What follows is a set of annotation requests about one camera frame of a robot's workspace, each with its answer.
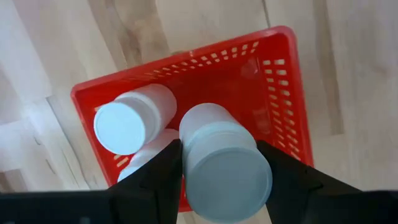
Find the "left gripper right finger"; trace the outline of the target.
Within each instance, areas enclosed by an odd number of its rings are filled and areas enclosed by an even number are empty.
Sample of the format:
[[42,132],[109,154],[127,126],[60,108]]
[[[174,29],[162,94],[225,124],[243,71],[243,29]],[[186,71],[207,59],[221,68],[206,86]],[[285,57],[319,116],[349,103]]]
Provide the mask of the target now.
[[272,190],[266,202],[272,223],[301,223],[308,198],[321,190],[327,195],[353,194],[360,190],[293,158],[266,141],[257,148],[272,171]]

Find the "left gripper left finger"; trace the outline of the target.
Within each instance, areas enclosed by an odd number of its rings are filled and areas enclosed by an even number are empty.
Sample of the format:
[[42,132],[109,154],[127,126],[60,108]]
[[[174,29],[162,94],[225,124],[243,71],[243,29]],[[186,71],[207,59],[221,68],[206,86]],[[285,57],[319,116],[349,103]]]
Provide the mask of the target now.
[[133,174],[109,188],[115,223],[177,222],[182,188],[182,143],[174,139]]

